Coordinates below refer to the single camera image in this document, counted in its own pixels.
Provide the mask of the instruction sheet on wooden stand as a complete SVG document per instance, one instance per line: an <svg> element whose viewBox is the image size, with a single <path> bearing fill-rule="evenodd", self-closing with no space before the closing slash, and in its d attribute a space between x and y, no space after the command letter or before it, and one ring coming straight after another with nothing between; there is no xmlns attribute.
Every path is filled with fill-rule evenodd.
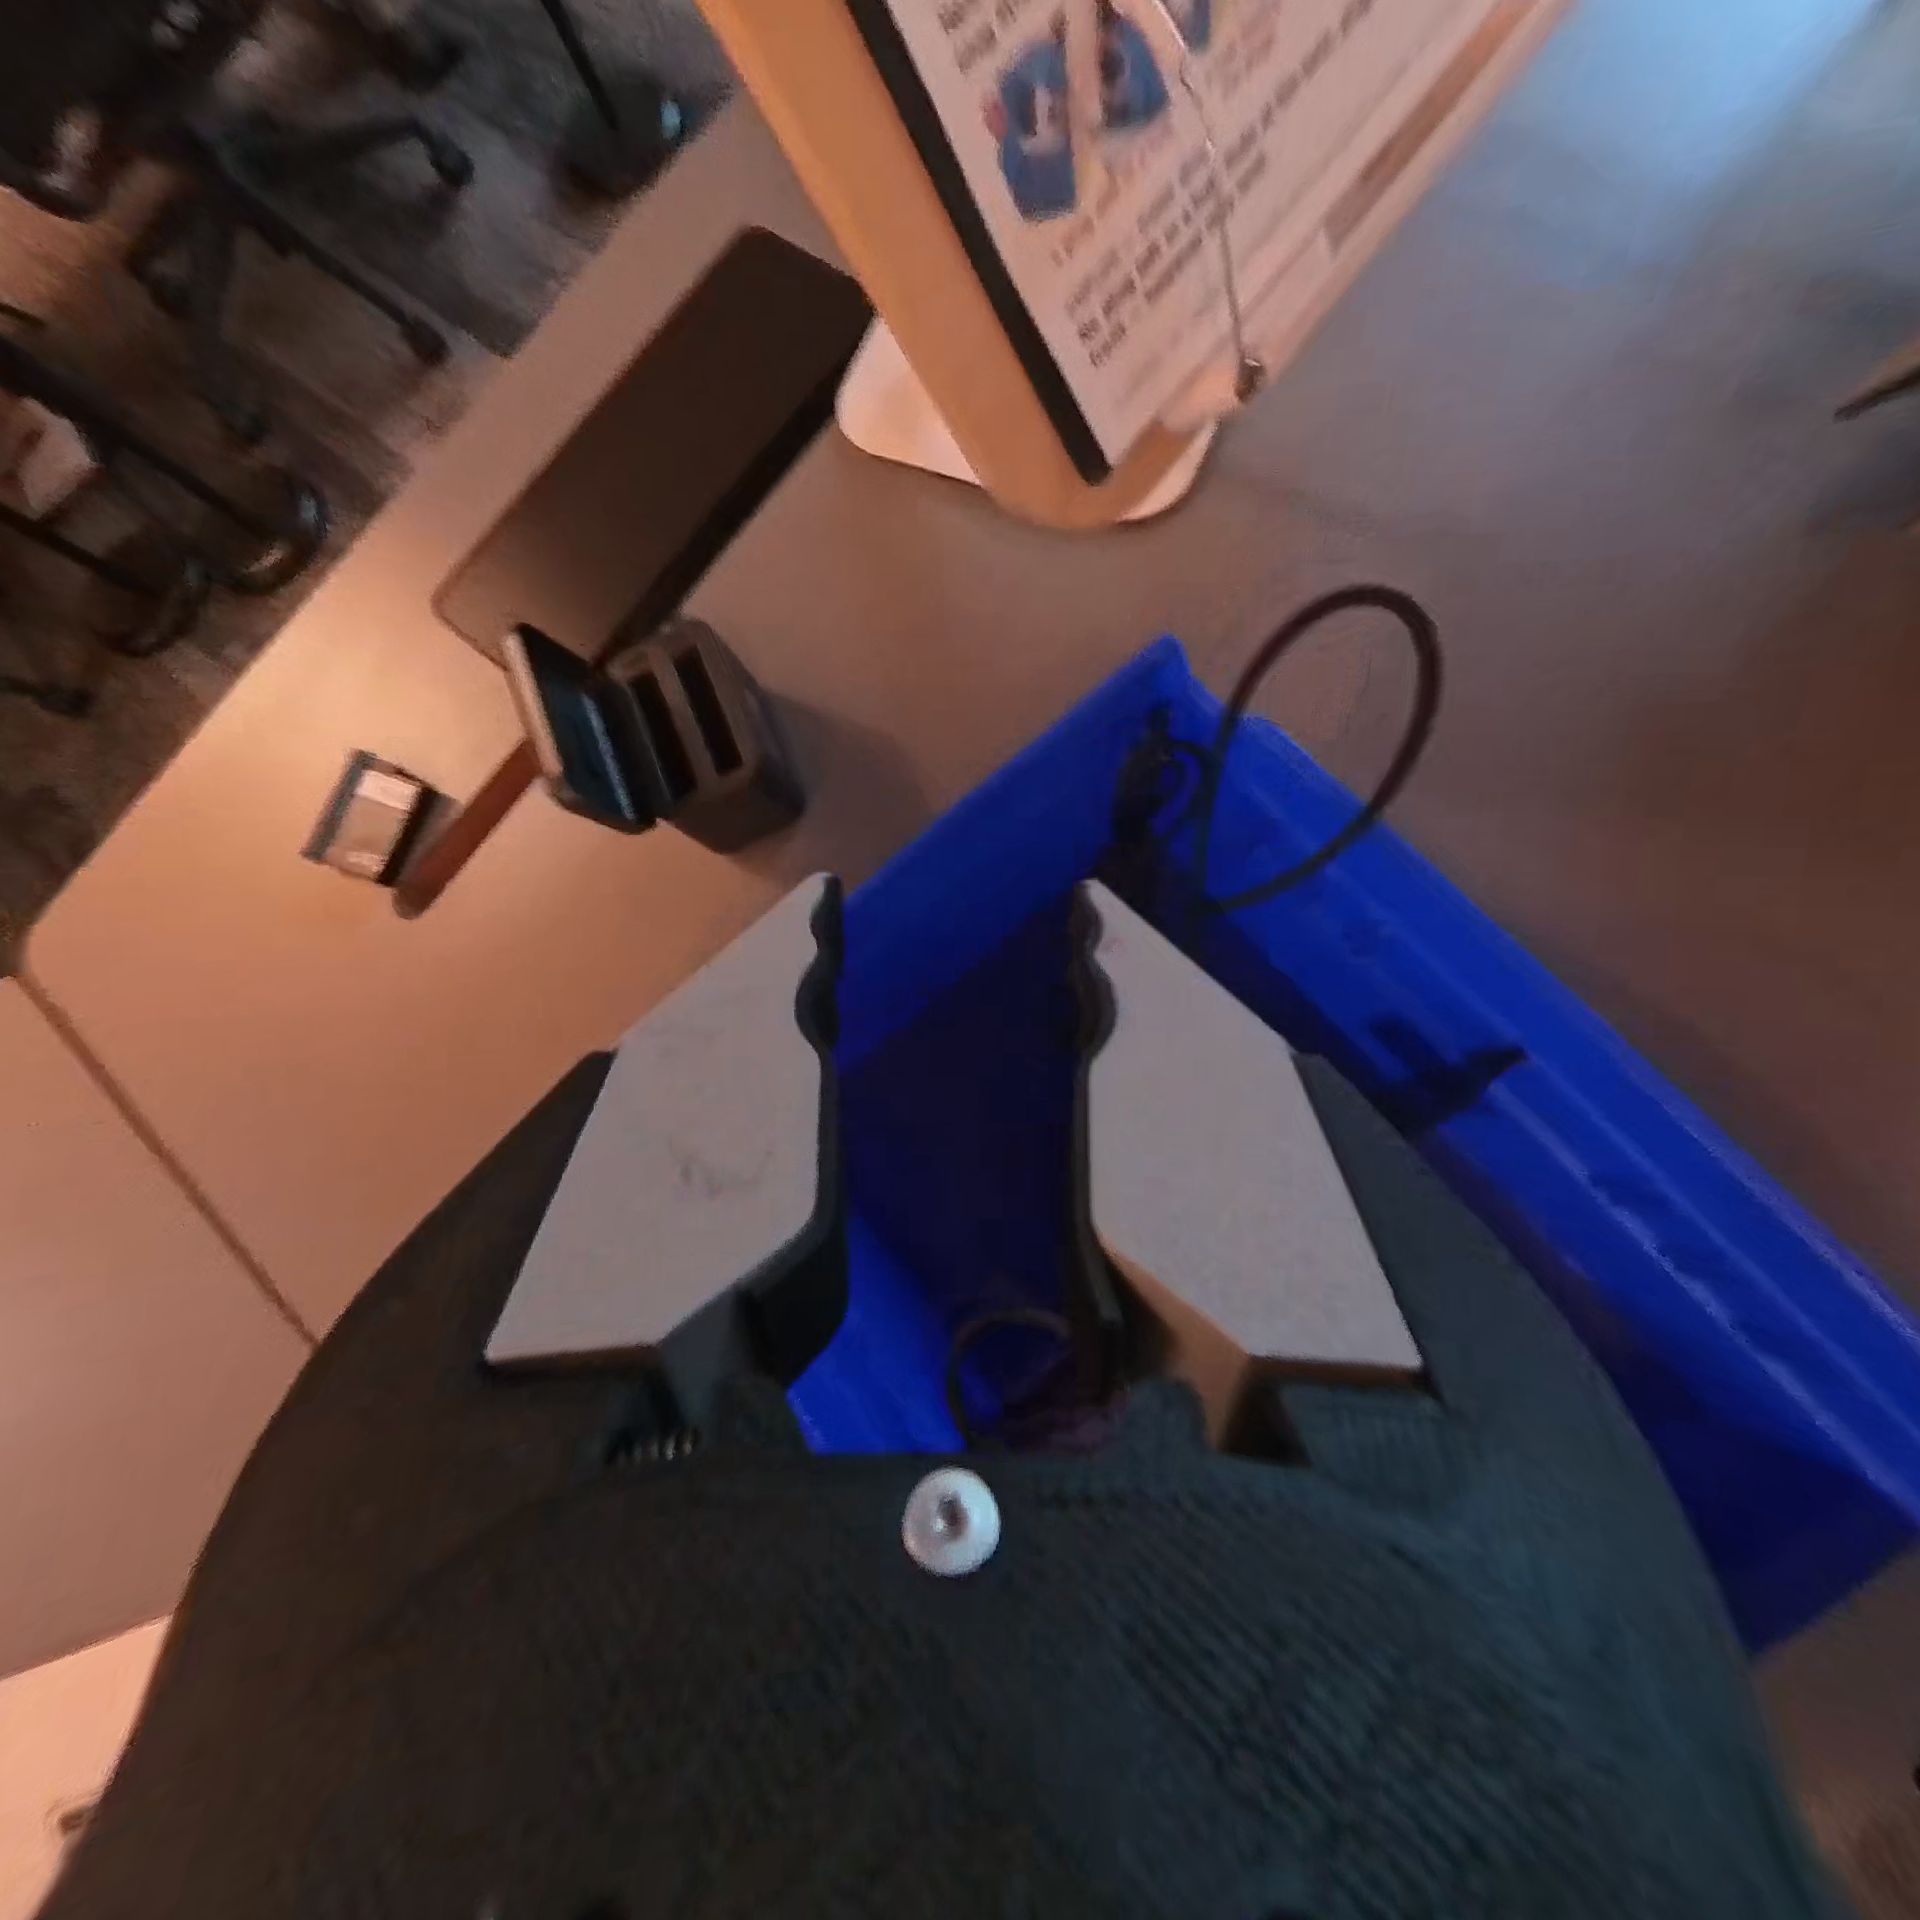
<svg viewBox="0 0 1920 1920"><path fill-rule="evenodd" d="M1046 420L850 6L705 6L705 14L982 495L1022 522L1093 534L1164 479L1194 431L1241 416L1273 387L1568 11L1469 6L1500 6L1500 20L1336 211L1330 266L1283 298L1281 364L1243 364L1232 407L1147 427L1098 483L1078 476Z"/></svg>

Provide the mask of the black flat panel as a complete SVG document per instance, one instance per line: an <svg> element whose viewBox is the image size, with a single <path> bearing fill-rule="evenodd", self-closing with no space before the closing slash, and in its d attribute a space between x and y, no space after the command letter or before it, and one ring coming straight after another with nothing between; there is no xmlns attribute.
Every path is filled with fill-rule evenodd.
<svg viewBox="0 0 1920 1920"><path fill-rule="evenodd" d="M587 660L675 616L820 434L874 307L749 227L445 576L482 657L531 626Z"/></svg>

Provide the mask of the small black display device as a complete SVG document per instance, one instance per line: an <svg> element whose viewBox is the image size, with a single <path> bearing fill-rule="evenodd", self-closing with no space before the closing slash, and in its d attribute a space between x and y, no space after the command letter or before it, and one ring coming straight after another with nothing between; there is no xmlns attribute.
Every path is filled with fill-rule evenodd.
<svg viewBox="0 0 1920 1920"><path fill-rule="evenodd" d="M504 641L546 796L613 833L654 828L731 855L808 806L778 708L720 634L678 616L589 663L531 624Z"/></svg>

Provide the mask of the printed instruction sheet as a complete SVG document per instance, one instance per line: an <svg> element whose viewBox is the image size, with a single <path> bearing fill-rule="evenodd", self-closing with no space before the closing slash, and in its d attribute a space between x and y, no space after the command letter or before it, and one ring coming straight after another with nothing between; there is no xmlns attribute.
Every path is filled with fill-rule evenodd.
<svg viewBox="0 0 1920 1920"><path fill-rule="evenodd" d="M1283 298L1500 6L850 6L1040 407L1098 483L1281 364Z"/></svg>

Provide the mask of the blue plastic bin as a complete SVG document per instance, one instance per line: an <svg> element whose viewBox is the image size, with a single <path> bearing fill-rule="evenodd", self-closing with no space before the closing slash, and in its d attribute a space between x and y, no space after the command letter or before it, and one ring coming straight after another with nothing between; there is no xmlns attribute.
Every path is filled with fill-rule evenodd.
<svg viewBox="0 0 1920 1920"><path fill-rule="evenodd" d="M840 1091L850 1308L794 1392L824 1451L944 1451L961 1328L1061 1308L1072 890L1146 748L1219 699L1164 639L1025 744L846 907ZM1914 1315L1582 999L1379 828L1301 892L1147 906L1322 1055L1549 1290L1657 1451L1750 1651L1916 1550Z"/></svg>

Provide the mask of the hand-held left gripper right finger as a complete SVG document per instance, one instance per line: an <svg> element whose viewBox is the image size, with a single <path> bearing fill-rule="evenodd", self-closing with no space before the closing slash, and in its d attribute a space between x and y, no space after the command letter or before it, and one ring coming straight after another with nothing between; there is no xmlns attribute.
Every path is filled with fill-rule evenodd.
<svg viewBox="0 0 1920 1920"><path fill-rule="evenodd" d="M1104 1386L1164 1378L1220 1451L1270 1386L1414 1391L1424 1358L1296 1052L1106 883L1072 899L1072 1235Z"/></svg>

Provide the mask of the black office chair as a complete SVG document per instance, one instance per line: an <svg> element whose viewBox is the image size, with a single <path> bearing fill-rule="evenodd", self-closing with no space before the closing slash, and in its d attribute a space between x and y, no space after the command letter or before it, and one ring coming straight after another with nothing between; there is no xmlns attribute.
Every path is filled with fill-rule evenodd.
<svg viewBox="0 0 1920 1920"><path fill-rule="evenodd" d="M473 178L466 148L418 113L294 124L226 103L220 74L253 36L262 11L262 6L157 6L150 48L164 81L157 100L134 111L132 154L163 168L173 187L123 256L132 283L181 328L197 394L226 434L250 448L266 440L268 420L245 394L225 321L240 241L251 236L277 256L299 256L395 324L420 366L440 368L450 355L445 331L356 258L304 230L284 193L402 148L416 148L453 194Z"/></svg>
<svg viewBox="0 0 1920 1920"><path fill-rule="evenodd" d="M262 464L240 495L157 444L156 434L70 368L32 346L42 321L4 303L3 390L76 441L84 474L128 520L112 545L84 545L69 508L32 510L4 479L4 540L76 570L105 600L94 650L112 663L169 663L218 601L268 601L320 561L333 534L326 496L299 472Z"/></svg>

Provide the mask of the black cable red plug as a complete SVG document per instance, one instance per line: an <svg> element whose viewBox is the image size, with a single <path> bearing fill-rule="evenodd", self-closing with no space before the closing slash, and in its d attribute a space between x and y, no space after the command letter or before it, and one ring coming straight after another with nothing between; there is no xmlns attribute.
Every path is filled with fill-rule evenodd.
<svg viewBox="0 0 1920 1920"><path fill-rule="evenodd" d="M1235 894L1212 892L1210 864L1219 796L1232 746L1252 711L1254 696L1301 643L1337 618L1357 612L1386 618L1408 643L1412 684L1393 758L1366 800L1320 849ZM1354 584L1317 594L1285 616L1248 654L1210 744L1178 739L1161 719L1146 727L1121 769L1112 802L1112 842L1094 875L1118 897L1137 897L1166 860L1166 842L1178 831L1189 831L1190 860L1185 890L1189 904L1202 914L1232 918L1304 890L1361 847L1412 779L1443 711L1445 679L1443 635L1434 616L1412 594L1381 584Z"/></svg>

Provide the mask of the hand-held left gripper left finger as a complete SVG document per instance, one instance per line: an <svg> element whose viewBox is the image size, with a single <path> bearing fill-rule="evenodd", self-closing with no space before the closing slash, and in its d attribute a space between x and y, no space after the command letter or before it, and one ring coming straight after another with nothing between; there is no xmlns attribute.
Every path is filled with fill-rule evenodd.
<svg viewBox="0 0 1920 1920"><path fill-rule="evenodd" d="M613 1052L486 1337L498 1374L662 1358L828 1242L844 886L800 880Z"/></svg>

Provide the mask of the small grey card holder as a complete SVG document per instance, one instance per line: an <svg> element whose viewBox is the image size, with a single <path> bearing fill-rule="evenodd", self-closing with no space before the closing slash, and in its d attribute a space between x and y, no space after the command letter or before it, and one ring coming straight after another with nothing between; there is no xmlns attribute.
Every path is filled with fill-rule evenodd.
<svg viewBox="0 0 1920 1920"><path fill-rule="evenodd" d="M395 890L448 794L374 753L350 753L302 847L302 860L339 875Z"/></svg>

